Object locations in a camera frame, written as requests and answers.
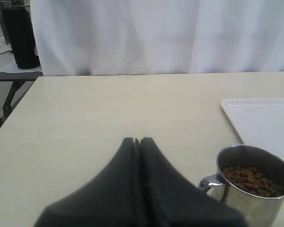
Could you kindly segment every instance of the cup rim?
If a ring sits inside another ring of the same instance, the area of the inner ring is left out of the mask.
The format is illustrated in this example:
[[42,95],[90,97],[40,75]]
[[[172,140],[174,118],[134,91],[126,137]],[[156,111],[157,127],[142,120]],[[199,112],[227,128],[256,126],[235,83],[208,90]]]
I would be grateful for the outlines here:
[[233,183],[231,183],[231,182],[224,176],[224,174],[222,173],[222,171],[221,171],[221,169],[220,169],[220,167],[219,167],[219,164],[218,164],[218,159],[219,159],[219,156],[221,155],[221,153],[222,153],[223,151],[225,151],[226,149],[232,148],[232,147],[249,147],[249,148],[256,148],[256,149],[262,150],[262,151],[264,151],[264,152],[266,152],[266,153],[268,153],[268,154],[274,156],[276,159],[278,159],[279,161],[281,161],[281,162],[284,164],[284,161],[283,161],[281,158],[279,158],[279,157],[276,156],[275,154],[273,154],[273,153],[271,153],[271,152],[269,152],[269,151],[267,151],[267,150],[264,150],[264,149],[262,149],[262,148],[255,147],[255,146],[252,146],[252,145],[247,145],[247,144],[233,144],[233,145],[224,147],[222,150],[220,150],[219,153],[218,153],[218,155],[217,155],[217,158],[216,158],[216,165],[217,165],[217,168],[218,168],[219,176],[222,177],[222,179],[223,179],[224,181],[226,181],[228,184],[230,184],[231,186],[233,186],[235,189],[237,189],[237,190],[239,190],[239,191],[241,191],[241,192],[243,192],[243,193],[245,193],[245,194],[247,194],[247,195],[251,195],[251,196],[254,196],[254,197],[257,197],[257,198],[260,198],[260,199],[279,200],[279,199],[281,199],[281,198],[284,198],[284,195],[281,195],[281,196],[279,196],[279,197],[273,197],[273,198],[261,197],[261,196],[253,195],[253,194],[250,194],[250,193],[248,193],[248,192],[246,192],[246,191],[244,191],[244,190],[238,188],[238,187],[235,186]]

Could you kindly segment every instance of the dry cat food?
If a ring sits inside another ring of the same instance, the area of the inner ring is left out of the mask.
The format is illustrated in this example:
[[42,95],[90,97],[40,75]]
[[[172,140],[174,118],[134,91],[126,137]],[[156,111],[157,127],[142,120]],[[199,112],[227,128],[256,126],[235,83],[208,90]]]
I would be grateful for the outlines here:
[[222,173],[232,184],[250,194],[270,198],[282,195],[283,188],[254,167],[230,166]]

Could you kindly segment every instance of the background table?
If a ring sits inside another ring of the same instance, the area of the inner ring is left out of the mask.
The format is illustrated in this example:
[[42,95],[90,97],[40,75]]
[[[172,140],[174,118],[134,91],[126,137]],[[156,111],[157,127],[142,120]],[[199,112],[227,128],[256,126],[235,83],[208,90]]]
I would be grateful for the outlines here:
[[[215,173],[220,149],[240,143],[226,98],[284,98],[284,72],[39,77],[0,129],[0,227],[31,227],[124,137],[153,137],[197,185]],[[284,205],[275,226],[284,227]]]

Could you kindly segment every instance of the stainless steel mug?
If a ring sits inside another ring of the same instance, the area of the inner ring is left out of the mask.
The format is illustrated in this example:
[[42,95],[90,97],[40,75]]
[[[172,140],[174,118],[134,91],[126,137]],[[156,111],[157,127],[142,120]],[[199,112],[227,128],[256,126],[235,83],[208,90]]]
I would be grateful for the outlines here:
[[225,178],[222,170],[229,166],[256,167],[284,189],[284,161],[253,146],[226,147],[217,156],[217,174],[204,178],[198,187],[204,192],[212,188],[211,196],[240,211],[251,227],[272,226],[284,201],[284,190],[282,196],[275,198],[249,194]]

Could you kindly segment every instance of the white curtain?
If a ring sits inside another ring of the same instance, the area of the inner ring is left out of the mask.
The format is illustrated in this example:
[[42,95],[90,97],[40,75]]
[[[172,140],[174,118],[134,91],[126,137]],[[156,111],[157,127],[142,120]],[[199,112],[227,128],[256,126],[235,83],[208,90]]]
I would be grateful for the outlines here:
[[284,70],[284,0],[31,0],[44,75]]

